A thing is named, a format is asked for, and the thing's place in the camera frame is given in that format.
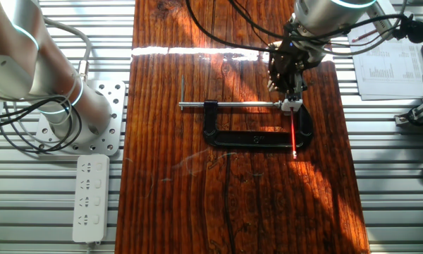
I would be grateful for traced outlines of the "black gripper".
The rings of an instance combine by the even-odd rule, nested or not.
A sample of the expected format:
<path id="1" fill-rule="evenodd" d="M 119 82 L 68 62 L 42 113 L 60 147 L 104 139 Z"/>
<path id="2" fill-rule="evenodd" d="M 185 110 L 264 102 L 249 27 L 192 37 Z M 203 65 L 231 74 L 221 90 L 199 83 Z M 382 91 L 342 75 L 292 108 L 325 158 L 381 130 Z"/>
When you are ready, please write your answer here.
<path id="1" fill-rule="evenodd" d="M 315 49 L 296 47 L 289 41 L 277 41 L 269 44 L 274 53 L 269 54 L 269 92 L 285 92 L 285 73 L 288 74 L 288 94 L 302 93 L 307 90 L 307 83 L 301 71 L 317 67 L 323 54 Z"/>

